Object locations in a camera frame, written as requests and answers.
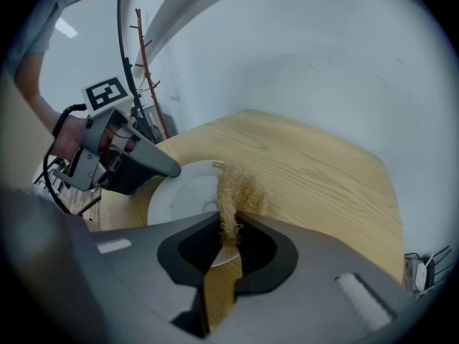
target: coat rack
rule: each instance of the coat rack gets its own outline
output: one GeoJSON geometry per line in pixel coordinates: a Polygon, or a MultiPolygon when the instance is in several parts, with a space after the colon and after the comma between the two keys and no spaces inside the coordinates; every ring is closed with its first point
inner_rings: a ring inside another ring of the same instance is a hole
{"type": "Polygon", "coordinates": [[[156,98],[156,93],[155,93],[155,88],[158,86],[158,84],[161,81],[158,81],[156,84],[153,84],[151,80],[151,73],[148,68],[148,63],[146,60],[146,53],[145,53],[145,47],[147,47],[150,43],[151,40],[148,41],[146,44],[143,41],[143,31],[142,31],[142,19],[141,19],[141,10],[136,9],[136,15],[137,15],[137,25],[136,26],[129,26],[130,28],[134,28],[138,30],[138,40],[140,42],[141,46],[141,56],[142,56],[142,63],[143,64],[136,64],[136,66],[142,67],[144,71],[144,75],[146,78],[146,81],[148,83],[148,88],[151,93],[151,98],[153,99],[153,102],[155,104],[155,108],[153,109],[153,117],[156,121],[156,125],[158,126],[159,131],[161,132],[163,138],[169,139],[170,135],[167,130],[166,124],[164,122],[163,114],[161,113],[161,109],[159,107],[158,99],[156,98]]]}

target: light wood surface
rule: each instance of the light wood surface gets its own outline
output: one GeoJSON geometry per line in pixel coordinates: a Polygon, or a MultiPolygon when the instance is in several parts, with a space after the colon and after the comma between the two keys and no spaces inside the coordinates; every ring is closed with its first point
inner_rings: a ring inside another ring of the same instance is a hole
{"type": "MultiPolygon", "coordinates": [[[[70,213],[77,214],[91,201],[99,197],[101,190],[101,188],[98,188],[94,192],[80,191],[75,187],[66,188],[63,186],[60,188],[59,197],[70,210],[70,213]]],[[[91,206],[82,216],[91,232],[100,231],[100,202],[91,206]]]]}
{"type": "MultiPolygon", "coordinates": [[[[206,159],[244,163],[268,191],[268,216],[330,234],[402,281],[397,200],[384,164],[373,154],[321,130],[255,111],[214,120],[158,147],[182,166],[206,159]]],[[[145,226],[160,182],[155,179],[132,196],[103,191],[101,229],[145,226]]],[[[206,284],[213,282],[218,300],[219,286],[223,292],[225,282],[239,275],[240,262],[226,264],[212,268],[206,284]]],[[[207,301],[211,322],[231,306],[207,301]]]]}

